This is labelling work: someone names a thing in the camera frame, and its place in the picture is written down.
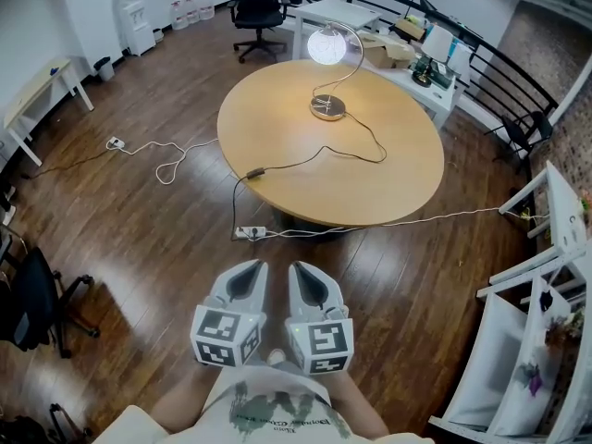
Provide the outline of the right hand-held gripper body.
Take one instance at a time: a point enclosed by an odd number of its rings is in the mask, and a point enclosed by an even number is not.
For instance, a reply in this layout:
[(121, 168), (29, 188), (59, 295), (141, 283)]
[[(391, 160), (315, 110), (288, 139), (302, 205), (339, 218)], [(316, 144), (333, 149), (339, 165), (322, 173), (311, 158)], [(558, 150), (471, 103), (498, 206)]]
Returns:
[(330, 308), (315, 320), (288, 318), (289, 344), (308, 376), (346, 371), (354, 355), (353, 321), (346, 306)]

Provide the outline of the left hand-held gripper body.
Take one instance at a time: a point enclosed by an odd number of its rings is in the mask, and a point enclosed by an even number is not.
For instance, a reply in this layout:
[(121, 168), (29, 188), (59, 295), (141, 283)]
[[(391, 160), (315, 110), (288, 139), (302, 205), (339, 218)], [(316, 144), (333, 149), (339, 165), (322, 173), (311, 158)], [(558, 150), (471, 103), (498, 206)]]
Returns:
[(242, 367), (262, 343), (265, 294), (231, 300), (208, 295), (195, 309), (191, 345), (201, 364)]

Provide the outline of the gold lamp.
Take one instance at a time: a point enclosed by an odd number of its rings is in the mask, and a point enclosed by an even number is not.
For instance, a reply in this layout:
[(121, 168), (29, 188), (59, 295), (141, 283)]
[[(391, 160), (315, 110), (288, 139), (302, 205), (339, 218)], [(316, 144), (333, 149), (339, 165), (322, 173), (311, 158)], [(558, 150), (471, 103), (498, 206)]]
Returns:
[(325, 121), (337, 121), (346, 116), (346, 105), (333, 94), (345, 80), (353, 76), (364, 62), (364, 45), (357, 31), (344, 23), (328, 20), (325, 26), (315, 31), (308, 39), (307, 50), (315, 63), (322, 66), (337, 65), (348, 51), (346, 33), (349, 33), (360, 50), (357, 65), (345, 76), (329, 83), (316, 86), (312, 92), (310, 110), (313, 115)]

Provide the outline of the person's right forearm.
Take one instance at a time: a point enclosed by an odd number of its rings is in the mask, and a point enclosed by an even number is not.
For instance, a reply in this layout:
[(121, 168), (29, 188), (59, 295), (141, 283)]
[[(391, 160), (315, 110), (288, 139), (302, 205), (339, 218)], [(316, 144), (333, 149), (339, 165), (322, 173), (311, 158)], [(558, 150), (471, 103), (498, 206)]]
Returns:
[(326, 388), (333, 407), (353, 433), (368, 439), (379, 439), (389, 434), (381, 416), (347, 372), (329, 375)]

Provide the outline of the person's left forearm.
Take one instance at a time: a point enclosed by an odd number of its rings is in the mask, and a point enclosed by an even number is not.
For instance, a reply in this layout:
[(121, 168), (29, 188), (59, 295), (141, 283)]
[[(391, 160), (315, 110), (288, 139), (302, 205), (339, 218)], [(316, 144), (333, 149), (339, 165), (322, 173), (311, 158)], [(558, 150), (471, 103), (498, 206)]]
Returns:
[(155, 403), (149, 415), (168, 433), (194, 426), (220, 372), (219, 367), (196, 363)]

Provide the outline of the person's white printed shirt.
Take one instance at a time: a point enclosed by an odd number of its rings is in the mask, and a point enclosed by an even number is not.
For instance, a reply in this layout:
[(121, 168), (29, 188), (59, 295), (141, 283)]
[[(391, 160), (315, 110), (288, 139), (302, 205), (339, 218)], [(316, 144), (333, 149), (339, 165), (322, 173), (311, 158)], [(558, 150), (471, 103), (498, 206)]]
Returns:
[(221, 368), (192, 427), (168, 433), (131, 405), (93, 444), (436, 444), (409, 432), (356, 435), (332, 405), (329, 375), (305, 376), (287, 360)]

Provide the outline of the white shelf unit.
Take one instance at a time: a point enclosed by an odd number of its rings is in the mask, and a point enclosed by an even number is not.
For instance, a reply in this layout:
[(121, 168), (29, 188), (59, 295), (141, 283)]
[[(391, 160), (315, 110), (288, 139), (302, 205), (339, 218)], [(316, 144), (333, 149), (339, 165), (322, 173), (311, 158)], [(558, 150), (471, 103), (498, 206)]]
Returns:
[[(549, 212), (527, 235), (549, 231), (550, 246), (476, 292), (485, 308), (475, 343), (444, 414), (429, 419), (476, 444), (592, 444), (592, 238), (583, 200), (546, 163), (499, 213), (511, 213), (540, 186)], [(549, 348), (551, 320), (582, 306), (580, 342)], [(543, 386), (535, 397), (522, 364), (539, 366)]]

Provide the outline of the purple flower bunch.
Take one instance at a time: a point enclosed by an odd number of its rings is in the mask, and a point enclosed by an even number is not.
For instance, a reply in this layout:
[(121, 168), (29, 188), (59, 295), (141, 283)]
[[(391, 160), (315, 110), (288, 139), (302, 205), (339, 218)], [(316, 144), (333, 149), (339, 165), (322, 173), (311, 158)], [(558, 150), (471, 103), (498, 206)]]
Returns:
[(535, 397), (543, 386), (543, 380), (537, 364), (522, 364), (521, 370), (524, 374), (525, 386), (532, 397)]

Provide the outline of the long white desk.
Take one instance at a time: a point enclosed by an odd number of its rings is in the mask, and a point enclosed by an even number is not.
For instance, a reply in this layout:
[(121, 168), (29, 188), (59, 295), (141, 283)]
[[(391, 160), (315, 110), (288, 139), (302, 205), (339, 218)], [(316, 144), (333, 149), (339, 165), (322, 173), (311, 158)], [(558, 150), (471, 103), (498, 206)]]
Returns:
[(410, 69), (377, 68), (367, 59), (362, 64), (377, 75), (393, 82), (406, 91), (411, 97), (430, 112), (432, 122), (438, 130), (441, 130), (448, 120), (452, 110), (458, 104), (466, 85), (462, 80), (452, 77), (452, 83), (448, 89), (442, 89), (435, 83), (430, 87), (423, 87), (413, 81)]

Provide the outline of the green box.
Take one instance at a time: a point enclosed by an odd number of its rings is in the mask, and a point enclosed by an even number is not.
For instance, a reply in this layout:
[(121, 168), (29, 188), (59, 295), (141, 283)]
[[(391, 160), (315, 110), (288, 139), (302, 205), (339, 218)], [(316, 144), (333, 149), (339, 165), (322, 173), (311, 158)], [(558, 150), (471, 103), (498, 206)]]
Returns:
[(455, 78), (455, 73), (445, 64), (436, 60), (430, 62), (429, 80), (443, 90), (448, 90)]

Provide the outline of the open cardboard box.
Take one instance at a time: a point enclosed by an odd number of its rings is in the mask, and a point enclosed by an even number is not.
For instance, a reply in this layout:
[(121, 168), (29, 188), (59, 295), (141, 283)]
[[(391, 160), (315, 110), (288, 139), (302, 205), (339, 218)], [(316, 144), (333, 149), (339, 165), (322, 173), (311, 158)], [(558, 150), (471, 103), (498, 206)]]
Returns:
[(414, 49), (398, 37), (359, 31), (364, 46), (364, 59), (375, 68), (408, 68), (415, 60)]

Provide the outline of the black folding chair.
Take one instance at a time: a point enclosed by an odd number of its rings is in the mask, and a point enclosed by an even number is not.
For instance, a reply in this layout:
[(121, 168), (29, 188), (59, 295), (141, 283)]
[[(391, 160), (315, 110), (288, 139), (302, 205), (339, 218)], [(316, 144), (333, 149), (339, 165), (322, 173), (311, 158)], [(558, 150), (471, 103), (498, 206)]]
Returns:
[(508, 160), (523, 153), (516, 168), (516, 173), (519, 174), (530, 162), (530, 155), (535, 147), (551, 138), (553, 127), (548, 117), (541, 111), (529, 112), (515, 119), (502, 116), (500, 120), (500, 125), (495, 129), (488, 130), (486, 135), (504, 130), (508, 137), (508, 147), (497, 154), (493, 161)]

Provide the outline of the white desk with wooden top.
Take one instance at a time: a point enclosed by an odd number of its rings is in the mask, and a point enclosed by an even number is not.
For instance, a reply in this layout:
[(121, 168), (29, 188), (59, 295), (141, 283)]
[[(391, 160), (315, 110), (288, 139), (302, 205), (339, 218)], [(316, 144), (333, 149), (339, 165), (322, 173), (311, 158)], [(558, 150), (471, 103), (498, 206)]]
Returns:
[[(59, 68), (59, 71), (50, 76), (50, 68)], [(84, 90), (81, 79), (78, 77), (71, 60), (65, 56), (58, 56), (46, 63), (18, 92), (13, 101), (8, 105), (3, 127), (13, 138), (24, 153), (40, 167), (43, 162), (27, 145), (25, 140), (31, 140), (29, 135), (22, 136), (18, 133), (17, 127), (23, 127), (21, 117), (34, 104), (39, 97), (50, 89), (55, 83), (61, 82), (66, 90), (76, 96), (78, 93), (89, 111), (94, 110), (93, 103)]]

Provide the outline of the white shade green base lamp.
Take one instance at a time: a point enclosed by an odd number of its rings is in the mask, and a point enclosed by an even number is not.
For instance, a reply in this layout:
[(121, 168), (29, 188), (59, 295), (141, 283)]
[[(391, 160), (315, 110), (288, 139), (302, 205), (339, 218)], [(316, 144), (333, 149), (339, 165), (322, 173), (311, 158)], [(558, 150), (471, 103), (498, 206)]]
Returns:
[(429, 87), (429, 72), (434, 61), (445, 64), (448, 61), (453, 35), (438, 24), (433, 24), (421, 46), (421, 55), (416, 61), (412, 79), (422, 86)]

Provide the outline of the small white desk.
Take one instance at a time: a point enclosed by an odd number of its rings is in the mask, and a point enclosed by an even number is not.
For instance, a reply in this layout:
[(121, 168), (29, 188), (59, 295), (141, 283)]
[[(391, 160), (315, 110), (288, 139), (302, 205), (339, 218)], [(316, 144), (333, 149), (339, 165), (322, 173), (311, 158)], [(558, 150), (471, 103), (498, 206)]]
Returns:
[(304, 39), (314, 31), (320, 30), (329, 21), (348, 25), (356, 31), (363, 29), (376, 31), (381, 17), (374, 10), (342, 0), (317, 1), (297, 6), (290, 10), (290, 13), (295, 17), (291, 59), (300, 59)]

